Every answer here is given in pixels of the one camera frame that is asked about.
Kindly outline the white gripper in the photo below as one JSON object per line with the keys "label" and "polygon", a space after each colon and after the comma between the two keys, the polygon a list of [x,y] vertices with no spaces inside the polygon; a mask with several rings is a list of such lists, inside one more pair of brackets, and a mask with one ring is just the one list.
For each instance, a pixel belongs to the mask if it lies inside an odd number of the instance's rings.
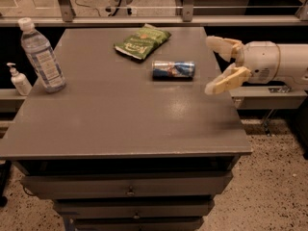
{"label": "white gripper", "polygon": [[208,83],[205,93],[220,94],[240,87],[244,82],[267,84],[278,69],[280,52],[270,41],[252,41],[246,45],[238,39],[208,36],[206,44],[225,61],[236,59],[239,52],[239,66],[229,65],[217,78]]}

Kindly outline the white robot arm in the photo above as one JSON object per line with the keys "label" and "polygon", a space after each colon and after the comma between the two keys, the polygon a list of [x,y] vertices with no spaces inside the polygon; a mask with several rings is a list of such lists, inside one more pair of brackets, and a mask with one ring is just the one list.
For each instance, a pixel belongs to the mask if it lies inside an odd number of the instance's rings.
{"label": "white robot arm", "polygon": [[308,89],[308,44],[277,44],[252,41],[243,44],[238,39],[208,36],[207,46],[229,65],[208,83],[205,93],[219,94],[249,84],[283,82],[291,90]]}

